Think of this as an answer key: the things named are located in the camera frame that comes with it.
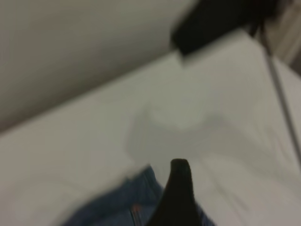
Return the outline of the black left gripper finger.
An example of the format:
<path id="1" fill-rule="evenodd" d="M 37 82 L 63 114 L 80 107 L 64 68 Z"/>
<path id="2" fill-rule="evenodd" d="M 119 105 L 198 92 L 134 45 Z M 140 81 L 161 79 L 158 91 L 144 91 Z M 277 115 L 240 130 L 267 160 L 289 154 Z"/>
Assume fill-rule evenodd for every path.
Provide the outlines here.
<path id="1" fill-rule="evenodd" d="M 192 175 L 186 159 L 173 159 L 162 198 L 150 218 L 151 226 L 196 226 L 198 212 Z"/>

